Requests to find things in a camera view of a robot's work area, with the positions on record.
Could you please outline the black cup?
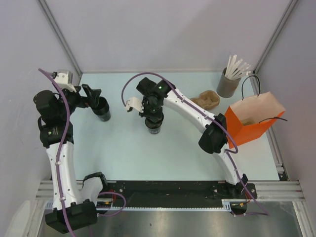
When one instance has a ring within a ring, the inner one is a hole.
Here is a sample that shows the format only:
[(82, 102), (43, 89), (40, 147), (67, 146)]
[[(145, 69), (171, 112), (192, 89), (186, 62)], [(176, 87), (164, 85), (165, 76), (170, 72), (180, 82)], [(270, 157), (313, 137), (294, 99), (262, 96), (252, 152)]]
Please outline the black cup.
[(108, 121), (111, 118), (110, 106), (104, 97), (100, 97), (98, 105), (91, 109), (101, 121)]

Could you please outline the dark takeout coffee cup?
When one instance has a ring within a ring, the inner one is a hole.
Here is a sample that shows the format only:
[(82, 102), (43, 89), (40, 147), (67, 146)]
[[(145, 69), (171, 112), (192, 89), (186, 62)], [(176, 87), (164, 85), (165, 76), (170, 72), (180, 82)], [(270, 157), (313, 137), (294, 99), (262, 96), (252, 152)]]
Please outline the dark takeout coffee cup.
[(162, 126), (162, 120), (157, 122), (152, 122), (150, 119), (145, 119), (145, 126), (147, 127), (150, 134), (156, 135), (160, 133), (160, 128)]

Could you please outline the orange paper bag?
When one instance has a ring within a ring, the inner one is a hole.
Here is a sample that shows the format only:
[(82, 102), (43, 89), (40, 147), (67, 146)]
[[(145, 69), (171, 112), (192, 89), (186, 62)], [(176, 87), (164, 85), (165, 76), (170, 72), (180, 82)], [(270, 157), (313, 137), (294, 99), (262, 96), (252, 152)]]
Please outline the orange paper bag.
[(271, 92), (245, 97), (229, 105), (225, 112), (229, 148), (260, 138), (285, 113), (285, 107)]

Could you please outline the brown pulp cup carrier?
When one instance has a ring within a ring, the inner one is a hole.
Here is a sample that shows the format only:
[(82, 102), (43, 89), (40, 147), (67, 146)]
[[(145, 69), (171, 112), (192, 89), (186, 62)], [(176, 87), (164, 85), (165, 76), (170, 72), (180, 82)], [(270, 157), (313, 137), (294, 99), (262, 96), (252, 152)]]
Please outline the brown pulp cup carrier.
[(250, 119), (250, 118), (243, 119), (243, 120), (241, 120), (240, 122), (241, 122), (241, 124), (242, 124), (243, 126), (248, 126), (248, 125), (252, 125), (252, 124), (255, 123), (255, 122), (254, 122), (252, 119)]

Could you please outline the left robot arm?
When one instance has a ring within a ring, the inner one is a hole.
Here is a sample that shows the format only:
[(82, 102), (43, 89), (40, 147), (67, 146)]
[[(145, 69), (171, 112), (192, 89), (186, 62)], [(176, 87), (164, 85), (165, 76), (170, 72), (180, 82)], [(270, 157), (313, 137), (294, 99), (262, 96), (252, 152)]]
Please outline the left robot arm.
[(102, 172), (85, 176), (78, 188), (74, 168), (73, 125), (70, 116), (76, 108), (90, 108), (101, 121), (111, 117), (107, 100), (100, 89), (87, 84), (62, 93), (43, 90), (33, 98), (40, 113), (40, 141), (46, 149), (53, 182), (52, 212), (46, 224), (62, 234), (71, 233), (97, 222), (97, 198), (108, 194), (109, 185)]

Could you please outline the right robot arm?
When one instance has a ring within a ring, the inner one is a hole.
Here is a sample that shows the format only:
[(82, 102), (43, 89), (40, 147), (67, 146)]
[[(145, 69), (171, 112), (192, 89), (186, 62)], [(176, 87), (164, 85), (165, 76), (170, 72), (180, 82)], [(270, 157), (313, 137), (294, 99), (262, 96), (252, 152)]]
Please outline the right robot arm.
[(242, 173), (232, 158), (238, 150), (230, 150), (226, 118), (223, 114), (214, 115), (203, 110), (184, 96), (173, 84), (166, 80), (155, 83), (148, 78), (143, 78), (136, 89), (143, 95), (143, 99), (137, 103), (139, 116), (145, 118), (145, 125), (151, 134), (160, 131), (164, 115), (164, 106), (176, 111), (190, 121), (201, 133), (198, 142), (200, 148), (213, 155), (224, 172), (228, 193), (233, 198), (239, 198), (245, 194), (246, 198), (254, 196), (246, 186), (247, 176)]

